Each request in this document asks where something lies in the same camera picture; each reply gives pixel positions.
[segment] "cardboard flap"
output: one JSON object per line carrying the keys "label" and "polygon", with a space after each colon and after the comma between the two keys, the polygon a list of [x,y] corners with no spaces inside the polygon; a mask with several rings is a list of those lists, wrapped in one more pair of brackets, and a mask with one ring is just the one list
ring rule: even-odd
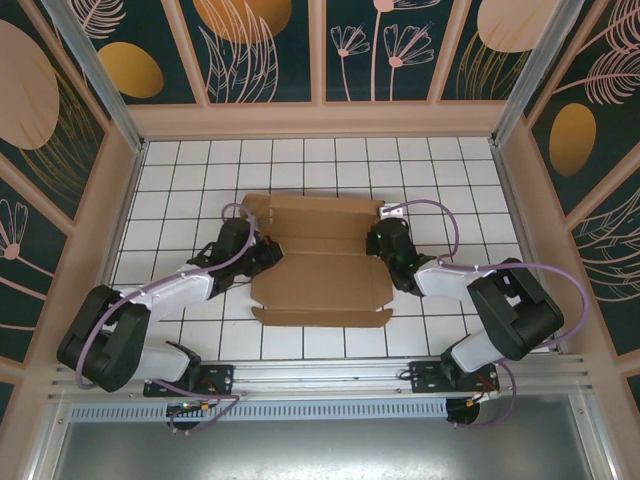
{"label": "cardboard flap", "polygon": [[253,307],[251,311],[262,324],[280,327],[313,325],[316,327],[379,328],[387,324],[393,313],[392,310],[382,310],[380,312],[310,312],[263,310],[257,307]]}
{"label": "cardboard flap", "polygon": [[251,284],[251,297],[281,310],[372,310],[393,300],[378,257],[286,253]]}

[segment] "decorative wallpaper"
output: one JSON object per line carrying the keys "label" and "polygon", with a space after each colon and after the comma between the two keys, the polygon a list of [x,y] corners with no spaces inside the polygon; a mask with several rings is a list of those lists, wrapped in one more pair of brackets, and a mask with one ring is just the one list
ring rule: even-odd
{"label": "decorative wallpaper", "polygon": [[573,230],[573,238],[616,352],[640,349],[640,170]]}
{"label": "decorative wallpaper", "polygon": [[66,236],[0,180],[0,356],[23,362]]}
{"label": "decorative wallpaper", "polygon": [[562,45],[560,46],[560,49],[556,54],[556,58],[553,60],[553,62],[551,62],[551,65],[549,65],[549,68],[545,72],[544,76],[540,79],[538,88],[536,88],[535,92],[533,92],[533,95],[531,95],[531,98],[529,99],[529,103],[527,103],[527,106],[524,108],[525,116],[528,117],[533,107],[535,107],[536,103],[538,102],[538,98],[540,98],[540,95],[542,95],[542,91],[547,86],[547,80],[552,75],[552,73],[555,72],[556,68],[558,68],[558,64],[562,60],[562,57],[564,57],[564,54],[567,52],[567,49],[569,48],[569,45],[571,45],[573,38],[576,36],[576,33],[578,33],[578,30],[580,30],[582,22],[584,22],[584,19],[589,13],[589,10],[591,10],[591,7],[593,7],[594,2],[595,0],[584,0],[582,8],[580,9],[580,13],[576,17],[571,30],[569,30],[569,33],[567,33],[567,36],[564,38],[564,42],[562,42]]}
{"label": "decorative wallpaper", "polygon": [[211,103],[311,101],[307,0],[181,0]]}
{"label": "decorative wallpaper", "polygon": [[611,0],[532,132],[565,213],[640,141],[640,3]]}
{"label": "decorative wallpaper", "polygon": [[452,5],[327,0],[326,100],[426,100]]}
{"label": "decorative wallpaper", "polygon": [[557,0],[472,0],[442,100],[506,100]]}
{"label": "decorative wallpaper", "polygon": [[9,407],[9,400],[11,400],[11,394],[13,393],[14,385],[12,383],[6,383],[0,381],[0,426],[2,426],[2,419]]}
{"label": "decorative wallpaper", "polygon": [[125,103],[195,103],[160,0],[69,0],[69,5]]}
{"label": "decorative wallpaper", "polygon": [[0,6],[0,58],[0,154],[74,218],[104,131],[17,2]]}

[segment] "gray metal surface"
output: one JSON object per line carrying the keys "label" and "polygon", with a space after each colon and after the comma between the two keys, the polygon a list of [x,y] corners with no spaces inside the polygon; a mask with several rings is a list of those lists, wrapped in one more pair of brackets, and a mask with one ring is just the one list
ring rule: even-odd
{"label": "gray metal surface", "polygon": [[[505,401],[484,407],[499,414]],[[192,437],[153,423],[70,424],[58,480],[582,480],[566,397],[524,398],[494,429],[442,419],[227,422]]]}

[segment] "white tile floor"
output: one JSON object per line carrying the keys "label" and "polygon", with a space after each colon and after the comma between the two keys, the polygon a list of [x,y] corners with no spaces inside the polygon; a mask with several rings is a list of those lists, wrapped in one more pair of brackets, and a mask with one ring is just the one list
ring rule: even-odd
{"label": "white tile floor", "polygon": [[[113,283],[159,279],[218,236],[220,210],[249,192],[431,198],[460,224],[458,263],[486,264],[520,249],[485,138],[321,138],[154,142],[142,170]],[[437,208],[407,217],[418,251],[448,251],[452,228]],[[480,327],[473,308],[396,292],[385,328],[263,327],[250,285],[190,307],[152,327],[205,360],[371,358],[438,355]]]}

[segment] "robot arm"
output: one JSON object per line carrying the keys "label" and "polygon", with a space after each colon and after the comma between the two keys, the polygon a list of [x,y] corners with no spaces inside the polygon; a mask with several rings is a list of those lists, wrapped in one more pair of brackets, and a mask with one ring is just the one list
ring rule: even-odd
{"label": "robot arm", "polygon": [[[396,288],[474,305],[484,329],[449,347],[440,368],[452,386],[502,358],[520,360],[564,324],[562,312],[526,269],[464,272],[419,254],[403,218],[387,217],[367,237],[367,254],[379,256]],[[504,263],[516,263],[507,259]]]}
{"label": "robot arm", "polygon": [[[220,264],[236,255],[247,242],[249,222],[232,218],[224,222],[217,242],[209,243],[178,272]],[[255,234],[254,244],[237,262],[209,273],[182,276],[140,295],[120,307],[100,331],[87,355],[82,374],[107,392],[130,380],[159,378],[191,391],[199,377],[200,357],[174,342],[147,339],[148,327],[189,305],[224,293],[237,275],[250,279],[283,257],[280,245]],[[85,299],[58,348],[58,360],[75,369],[89,334],[104,312],[138,288],[123,291],[95,287]]]}

